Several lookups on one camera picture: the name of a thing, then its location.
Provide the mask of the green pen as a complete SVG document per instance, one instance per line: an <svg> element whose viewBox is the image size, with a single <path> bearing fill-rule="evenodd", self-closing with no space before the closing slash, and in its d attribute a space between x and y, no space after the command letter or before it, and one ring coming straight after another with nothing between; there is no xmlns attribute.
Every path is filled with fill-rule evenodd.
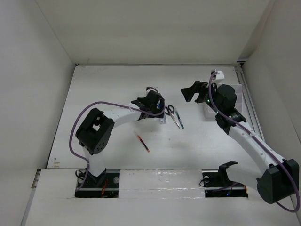
<svg viewBox="0 0 301 226"><path fill-rule="evenodd" d="M182 120L181 120L180 115L179 115L179 113L178 113L178 111L177 111L176 108L175 108L175 114L176 114L176 116L177 116L177 119L178 119L178 121L179 121L179 124L180 124L181 128L184 129L184 125L183 125L183 123L182 123Z"/></svg>

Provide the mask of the black handled scissors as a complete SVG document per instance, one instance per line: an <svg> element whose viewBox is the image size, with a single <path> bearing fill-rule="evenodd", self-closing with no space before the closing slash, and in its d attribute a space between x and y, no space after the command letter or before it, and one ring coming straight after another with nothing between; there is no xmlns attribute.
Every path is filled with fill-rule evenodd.
<svg viewBox="0 0 301 226"><path fill-rule="evenodd" d="M174 113L175 113L175 108L173 105L165 106L165 114L171 117L171 119L173 120L177 128L180 128L179 123L175 119Z"/></svg>

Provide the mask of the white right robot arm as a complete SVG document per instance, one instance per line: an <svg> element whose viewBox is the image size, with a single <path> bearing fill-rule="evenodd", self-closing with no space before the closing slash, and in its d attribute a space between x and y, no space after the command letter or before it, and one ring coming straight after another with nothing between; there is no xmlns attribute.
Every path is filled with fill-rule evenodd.
<svg viewBox="0 0 301 226"><path fill-rule="evenodd" d="M197 81L191 87L181 89L181 93L186 102L198 93L195 102L204 103L216 112L218 126L246 151L260 171L256 173L240 168L236 161L230 161L220 165L213 174L203 173L204 187L216 187L220 191L242 184L256 189L269 204L296 194L296 209L299 208L298 163L293 159L286 160L256 135L246 118L235 108L237 96L232 86Z"/></svg>

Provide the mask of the white compartment organizer box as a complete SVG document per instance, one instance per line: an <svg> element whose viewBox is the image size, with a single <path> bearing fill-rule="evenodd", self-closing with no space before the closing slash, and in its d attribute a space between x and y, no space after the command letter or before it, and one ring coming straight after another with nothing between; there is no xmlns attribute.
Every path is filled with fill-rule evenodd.
<svg viewBox="0 0 301 226"><path fill-rule="evenodd" d="M231 107L234 107L239 113L243 112L243 92L242 85L240 84L218 84L217 90L226 97L226 100L222 103L222 98L219 97L218 100L214 101L218 109L220 109L224 114L230 110ZM216 113L214 110L207 104L209 98L205 99L205 102L202 103L204 115L206 119L213 120L215 119Z"/></svg>

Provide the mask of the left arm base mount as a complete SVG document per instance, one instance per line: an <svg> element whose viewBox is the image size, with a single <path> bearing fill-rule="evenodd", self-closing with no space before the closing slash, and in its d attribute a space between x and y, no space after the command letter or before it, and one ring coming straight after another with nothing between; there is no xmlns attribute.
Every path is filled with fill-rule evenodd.
<svg viewBox="0 0 301 226"><path fill-rule="evenodd" d="M98 177L88 173L86 180L86 170L76 170L77 185L75 190L76 198L118 198L120 170L105 169Z"/></svg>

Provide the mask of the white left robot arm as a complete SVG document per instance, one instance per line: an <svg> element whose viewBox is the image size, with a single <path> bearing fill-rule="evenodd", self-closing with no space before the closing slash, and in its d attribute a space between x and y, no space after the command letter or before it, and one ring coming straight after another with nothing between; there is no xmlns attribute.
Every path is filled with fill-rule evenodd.
<svg viewBox="0 0 301 226"><path fill-rule="evenodd" d="M76 123L86 110L89 113L81 125L72 131L79 144L85 149L87 172L84 176L93 186L104 183L106 167L101 160L101 152L107 146L114 128L126 123L147 118L164 117L165 100L160 93L153 89L147 91L145 97L139 97L128 105L119 105L97 101L88 105L77 117Z"/></svg>

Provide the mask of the orange red pen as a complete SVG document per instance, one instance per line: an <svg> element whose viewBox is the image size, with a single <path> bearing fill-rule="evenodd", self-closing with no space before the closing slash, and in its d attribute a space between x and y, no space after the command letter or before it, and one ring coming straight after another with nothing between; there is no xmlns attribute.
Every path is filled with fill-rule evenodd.
<svg viewBox="0 0 301 226"><path fill-rule="evenodd" d="M139 139L139 141L141 142L141 144L143 145L143 147L146 149L146 151L149 153L150 149L148 148L148 146L145 144L145 142L142 140L142 138L139 135L136 135L137 138Z"/></svg>

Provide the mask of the blue spray bottle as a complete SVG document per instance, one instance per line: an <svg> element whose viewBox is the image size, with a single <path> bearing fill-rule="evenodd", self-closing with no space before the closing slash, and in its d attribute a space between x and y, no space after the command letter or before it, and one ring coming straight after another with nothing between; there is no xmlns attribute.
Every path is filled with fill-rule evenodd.
<svg viewBox="0 0 301 226"><path fill-rule="evenodd" d="M161 108L161 102L160 101L158 101L158 103L157 103L157 108L158 109L160 109ZM162 118L159 118L158 119L158 121L159 121L159 123L161 124L161 125L163 125L163 124L166 124L166 116L165 116L165 113L162 113Z"/></svg>

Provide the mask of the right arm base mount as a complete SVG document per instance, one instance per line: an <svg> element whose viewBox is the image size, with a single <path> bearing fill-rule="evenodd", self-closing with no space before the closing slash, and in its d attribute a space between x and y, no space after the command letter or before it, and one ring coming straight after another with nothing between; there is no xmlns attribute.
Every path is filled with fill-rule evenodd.
<svg viewBox="0 0 301 226"><path fill-rule="evenodd" d="M206 198L248 198L245 185L229 180L226 169L238 164L230 161L219 166L218 169L202 170L202 179L199 186L205 189Z"/></svg>

